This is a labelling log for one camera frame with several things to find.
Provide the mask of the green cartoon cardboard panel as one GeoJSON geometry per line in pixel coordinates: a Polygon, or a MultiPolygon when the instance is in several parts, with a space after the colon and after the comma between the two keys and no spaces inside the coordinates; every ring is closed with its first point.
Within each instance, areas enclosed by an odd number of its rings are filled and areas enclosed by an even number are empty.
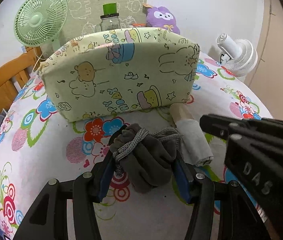
{"type": "Polygon", "coordinates": [[[143,4],[147,0],[68,0],[67,20],[60,32],[59,41],[63,45],[70,39],[95,32],[101,23],[103,5],[115,3],[119,13],[120,27],[146,23],[143,4]]]}

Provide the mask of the white beige rolled sock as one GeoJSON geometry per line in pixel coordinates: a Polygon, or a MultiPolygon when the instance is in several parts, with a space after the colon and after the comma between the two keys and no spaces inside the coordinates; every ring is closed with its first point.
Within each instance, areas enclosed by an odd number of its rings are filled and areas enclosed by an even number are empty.
{"type": "Polygon", "coordinates": [[[183,158],[197,167],[209,165],[214,159],[211,148],[204,136],[199,122],[193,118],[187,106],[174,103],[170,106],[176,129],[183,135],[183,158]]]}

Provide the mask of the white standing fan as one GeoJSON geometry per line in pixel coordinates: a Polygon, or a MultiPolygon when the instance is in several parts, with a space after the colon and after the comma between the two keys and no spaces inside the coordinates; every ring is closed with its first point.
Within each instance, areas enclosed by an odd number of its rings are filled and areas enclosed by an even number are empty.
{"type": "Polygon", "coordinates": [[[222,51],[221,65],[235,77],[246,76],[256,67],[258,55],[250,41],[233,40],[228,34],[222,33],[216,38],[216,44],[222,51]]]}

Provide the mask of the green plastic cup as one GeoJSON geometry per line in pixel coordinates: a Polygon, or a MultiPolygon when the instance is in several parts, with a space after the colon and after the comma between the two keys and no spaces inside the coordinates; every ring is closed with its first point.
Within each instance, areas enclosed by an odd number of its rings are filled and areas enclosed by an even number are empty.
{"type": "Polygon", "coordinates": [[[103,14],[111,15],[117,13],[116,3],[107,3],[103,5],[103,14]]]}

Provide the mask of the green desk fan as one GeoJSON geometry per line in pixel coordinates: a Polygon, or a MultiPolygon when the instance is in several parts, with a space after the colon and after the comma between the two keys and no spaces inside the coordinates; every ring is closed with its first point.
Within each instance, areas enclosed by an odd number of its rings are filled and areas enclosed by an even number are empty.
{"type": "Polygon", "coordinates": [[[27,47],[51,43],[56,51],[67,15],[67,0],[26,0],[14,19],[15,37],[27,47]]]}

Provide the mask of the cotton swab jar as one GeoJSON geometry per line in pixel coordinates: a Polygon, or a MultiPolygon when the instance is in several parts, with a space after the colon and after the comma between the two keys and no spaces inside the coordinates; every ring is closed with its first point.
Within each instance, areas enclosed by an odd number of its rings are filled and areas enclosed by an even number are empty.
{"type": "Polygon", "coordinates": [[[133,28],[144,28],[144,27],[146,27],[146,24],[144,24],[144,23],[134,23],[134,24],[132,24],[132,27],[133,28]]]}

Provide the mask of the beige door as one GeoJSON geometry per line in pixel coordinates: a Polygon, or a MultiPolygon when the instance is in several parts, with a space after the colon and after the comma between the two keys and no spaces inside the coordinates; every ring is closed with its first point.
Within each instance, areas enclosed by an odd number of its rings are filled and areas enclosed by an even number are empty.
{"type": "Polygon", "coordinates": [[[264,0],[257,53],[257,66],[244,83],[274,118],[283,120],[283,7],[279,0],[264,0]]]}

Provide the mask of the grey drawstring pouch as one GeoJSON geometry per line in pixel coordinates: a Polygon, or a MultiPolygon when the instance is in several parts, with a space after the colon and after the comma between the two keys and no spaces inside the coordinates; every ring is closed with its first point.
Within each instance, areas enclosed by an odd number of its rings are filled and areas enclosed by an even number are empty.
{"type": "Polygon", "coordinates": [[[167,184],[171,165],[182,151],[182,137],[173,127],[150,133],[139,124],[123,126],[109,143],[117,176],[126,173],[138,193],[167,184]]]}

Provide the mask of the purple plush bunny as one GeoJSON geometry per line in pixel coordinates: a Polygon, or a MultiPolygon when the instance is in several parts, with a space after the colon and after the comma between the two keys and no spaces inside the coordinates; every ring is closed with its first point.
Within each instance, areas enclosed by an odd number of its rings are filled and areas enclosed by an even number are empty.
{"type": "Polygon", "coordinates": [[[151,7],[147,9],[146,25],[148,27],[159,27],[176,34],[180,34],[176,18],[166,7],[151,7]]]}

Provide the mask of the wooden bed headboard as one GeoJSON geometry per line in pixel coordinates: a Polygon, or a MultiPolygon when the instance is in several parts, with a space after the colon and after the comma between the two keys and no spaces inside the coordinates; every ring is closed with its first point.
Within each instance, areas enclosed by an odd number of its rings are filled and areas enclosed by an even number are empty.
{"type": "Polygon", "coordinates": [[[27,69],[35,66],[40,53],[39,47],[26,47],[25,53],[0,67],[0,113],[11,107],[18,94],[13,79],[20,87],[24,87],[30,79],[27,69]]]}

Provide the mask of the yellow cartoon fabric bin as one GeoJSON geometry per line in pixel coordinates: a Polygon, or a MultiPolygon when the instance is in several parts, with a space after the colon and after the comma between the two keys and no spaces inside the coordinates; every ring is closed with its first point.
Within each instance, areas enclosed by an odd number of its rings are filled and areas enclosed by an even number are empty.
{"type": "Polygon", "coordinates": [[[186,102],[200,47],[162,28],[125,28],[73,38],[38,75],[69,122],[186,102]]]}

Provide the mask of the floral tablecloth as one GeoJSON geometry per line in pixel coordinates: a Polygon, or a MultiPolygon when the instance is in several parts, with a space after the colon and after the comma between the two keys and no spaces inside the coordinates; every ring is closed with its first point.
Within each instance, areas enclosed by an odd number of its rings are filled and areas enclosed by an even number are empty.
{"type": "MultiPolygon", "coordinates": [[[[206,54],[187,107],[195,119],[214,113],[261,119],[270,112],[239,79],[206,54]]],[[[168,107],[69,123],[52,105],[41,81],[32,77],[18,93],[0,126],[0,239],[13,239],[29,207],[52,178],[75,179],[102,161],[111,135],[133,123],[150,132],[173,126],[168,107]]],[[[95,204],[103,239],[183,239],[192,206],[174,180],[137,193],[127,175],[114,176],[107,196],[95,204]]]]}

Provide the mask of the glass mason jar mug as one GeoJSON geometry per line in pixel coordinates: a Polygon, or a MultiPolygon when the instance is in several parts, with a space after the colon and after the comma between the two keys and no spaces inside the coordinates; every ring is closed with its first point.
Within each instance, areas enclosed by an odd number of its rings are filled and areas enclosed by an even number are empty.
{"type": "Polygon", "coordinates": [[[101,22],[95,26],[96,33],[101,31],[120,29],[119,13],[100,16],[101,22]]]}

